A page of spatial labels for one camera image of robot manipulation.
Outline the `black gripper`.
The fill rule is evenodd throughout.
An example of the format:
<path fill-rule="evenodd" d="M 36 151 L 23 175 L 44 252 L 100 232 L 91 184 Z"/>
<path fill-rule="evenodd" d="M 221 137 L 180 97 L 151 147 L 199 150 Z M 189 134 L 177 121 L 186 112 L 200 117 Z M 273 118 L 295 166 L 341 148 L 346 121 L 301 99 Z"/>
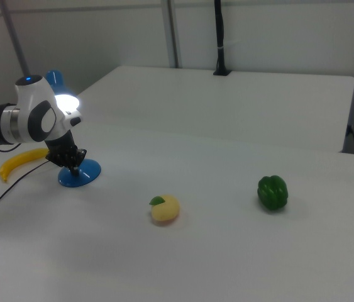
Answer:
<path fill-rule="evenodd" d="M 79 166 L 83 162 L 87 150 L 79 148 L 73 138 L 71 131 L 67 131 L 60 138 L 45 140 L 48 147 L 46 159 L 59 167 L 66 167 L 73 176 L 78 176 Z"/>

